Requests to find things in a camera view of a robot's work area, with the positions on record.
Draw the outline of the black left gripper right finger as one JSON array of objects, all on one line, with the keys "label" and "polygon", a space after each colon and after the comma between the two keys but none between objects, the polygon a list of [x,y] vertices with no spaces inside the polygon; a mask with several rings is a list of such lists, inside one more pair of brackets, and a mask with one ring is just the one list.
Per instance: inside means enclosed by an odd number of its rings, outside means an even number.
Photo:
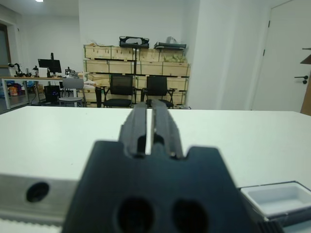
[{"label": "black left gripper right finger", "polygon": [[257,233],[241,195],[215,148],[183,155],[167,107],[152,102],[152,204],[156,233]]}]

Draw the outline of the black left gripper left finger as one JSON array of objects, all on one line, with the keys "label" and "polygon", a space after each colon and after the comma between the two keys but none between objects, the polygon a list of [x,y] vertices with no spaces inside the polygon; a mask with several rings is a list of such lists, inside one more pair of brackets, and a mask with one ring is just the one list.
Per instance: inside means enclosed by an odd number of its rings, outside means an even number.
[{"label": "black left gripper left finger", "polygon": [[137,104],[119,139],[97,141],[75,191],[65,233],[150,233],[155,214],[142,195],[141,162],[146,154],[147,105]]}]

